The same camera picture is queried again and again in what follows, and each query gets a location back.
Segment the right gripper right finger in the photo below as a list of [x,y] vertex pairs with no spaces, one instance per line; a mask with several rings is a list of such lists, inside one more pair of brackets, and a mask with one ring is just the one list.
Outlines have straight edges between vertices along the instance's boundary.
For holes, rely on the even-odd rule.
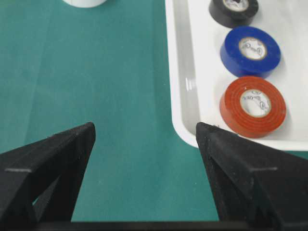
[[203,122],[196,140],[221,221],[308,228],[308,161]]

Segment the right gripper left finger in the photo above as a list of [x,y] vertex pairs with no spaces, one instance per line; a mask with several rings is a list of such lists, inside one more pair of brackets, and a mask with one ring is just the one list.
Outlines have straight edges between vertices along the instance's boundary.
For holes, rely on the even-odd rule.
[[0,228],[70,221],[95,143],[91,122],[0,155]]

